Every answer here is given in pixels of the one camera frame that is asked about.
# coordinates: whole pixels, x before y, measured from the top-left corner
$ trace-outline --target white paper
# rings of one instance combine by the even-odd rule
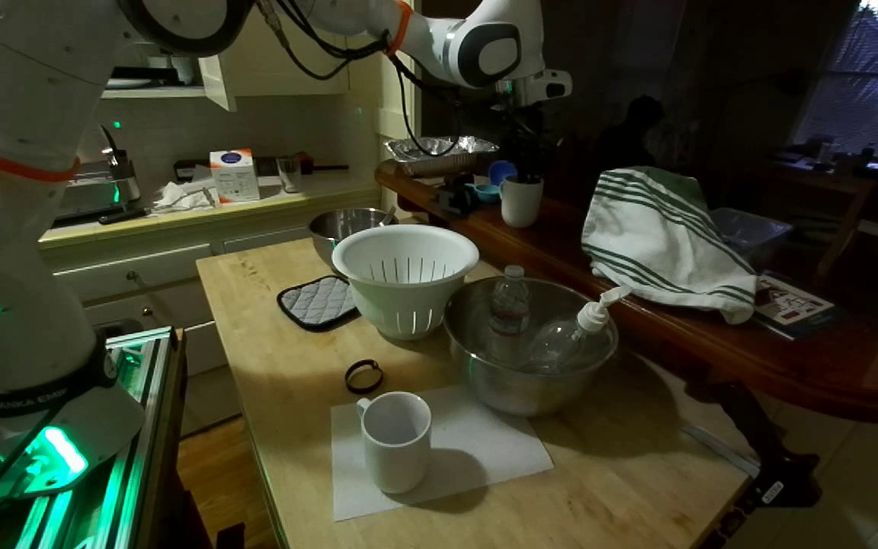
[[[380,493],[365,472],[356,407],[333,410],[336,521],[551,469],[548,451],[525,419],[493,415],[468,388],[438,388],[421,396],[433,410],[433,463],[428,480],[401,496]]]

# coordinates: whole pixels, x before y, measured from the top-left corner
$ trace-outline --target dish towel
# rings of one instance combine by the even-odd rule
[[[584,226],[591,275],[635,296],[753,316],[755,275],[722,245],[696,178],[661,169],[613,169],[598,178]]]

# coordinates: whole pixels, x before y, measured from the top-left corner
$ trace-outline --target coffee mug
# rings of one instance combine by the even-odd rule
[[[356,401],[365,467],[384,493],[407,493],[429,472],[429,403],[409,391]]]
[[[532,226],[541,213],[543,180],[503,180],[499,184],[499,218],[507,226]]]

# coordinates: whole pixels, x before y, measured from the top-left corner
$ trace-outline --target floor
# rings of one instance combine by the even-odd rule
[[[237,536],[241,526],[243,536],[241,545],[247,549],[278,545],[241,419],[185,435],[180,442],[177,472],[183,485],[193,490],[210,539],[220,539],[224,531],[225,531],[224,539],[229,535]]]

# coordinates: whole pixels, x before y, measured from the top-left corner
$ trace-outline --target bottle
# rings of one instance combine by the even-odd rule
[[[507,266],[491,291],[486,353],[499,366],[518,366],[532,323],[532,292],[522,266]]]
[[[609,346],[608,336],[609,323],[609,301],[624,299],[629,291],[613,288],[601,292],[598,301],[585,301],[576,316],[557,316],[536,330],[532,346],[525,348],[525,370],[533,371],[561,371],[561,370],[588,370],[601,356],[608,356]]]

